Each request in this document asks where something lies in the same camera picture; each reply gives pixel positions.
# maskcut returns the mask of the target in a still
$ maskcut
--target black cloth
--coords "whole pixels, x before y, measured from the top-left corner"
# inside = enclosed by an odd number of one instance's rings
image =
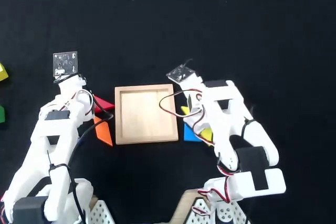
[[[114,87],[170,83],[165,74],[193,58],[204,80],[235,82],[279,150],[287,191],[257,198],[254,223],[331,223],[335,17],[335,0],[0,0],[9,73],[0,82],[0,191],[22,164],[39,108],[59,92],[53,52],[78,51],[79,71],[112,102]],[[169,221],[184,190],[220,176],[203,143],[110,148],[94,132],[72,169],[117,223]]]

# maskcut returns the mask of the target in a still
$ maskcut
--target robotic arm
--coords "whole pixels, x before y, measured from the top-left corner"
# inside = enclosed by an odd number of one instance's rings
[[[214,209],[218,201],[229,203],[263,195],[282,194],[286,185],[282,171],[271,168],[279,162],[274,143],[246,106],[232,81],[203,82],[195,71],[180,65],[167,77],[177,83],[187,98],[190,116],[183,118],[196,136],[214,147],[217,168],[225,176],[208,180],[199,193]],[[200,136],[211,128],[212,141]],[[251,147],[233,149],[229,138],[239,135]]]
[[[56,60],[60,64],[55,69],[55,83],[61,93],[41,108],[28,153],[3,197],[9,223],[69,224],[83,219],[79,218],[83,212],[88,213],[84,221],[90,221],[93,187],[86,179],[75,179],[75,202],[74,192],[68,193],[70,177],[66,165],[79,138],[77,127],[94,116],[93,97],[83,89],[85,79],[77,74],[77,53],[56,54]],[[37,183],[48,176],[51,185],[28,197]]]

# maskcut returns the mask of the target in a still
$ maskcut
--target wooden frame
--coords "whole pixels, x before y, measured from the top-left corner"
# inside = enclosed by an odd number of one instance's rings
[[[159,108],[159,101],[173,92],[172,84],[116,87],[116,144],[177,141],[176,117]],[[162,106],[175,112],[174,97]]]

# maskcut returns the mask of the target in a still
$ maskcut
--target yellow block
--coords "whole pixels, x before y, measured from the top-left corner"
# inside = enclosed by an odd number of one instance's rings
[[[185,115],[188,115],[190,113],[189,108],[186,106],[181,106],[181,110]],[[204,129],[201,132],[201,136],[207,139],[208,141],[212,141],[212,130],[211,128]]]
[[[0,81],[5,80],[6,78],[8,78],[8,74],[4,66],[0,63]]]

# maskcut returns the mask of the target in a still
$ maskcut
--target green block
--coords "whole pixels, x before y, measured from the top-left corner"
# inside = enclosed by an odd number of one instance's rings
[[[5,122],[5,109],[0,105],[0,123]]]

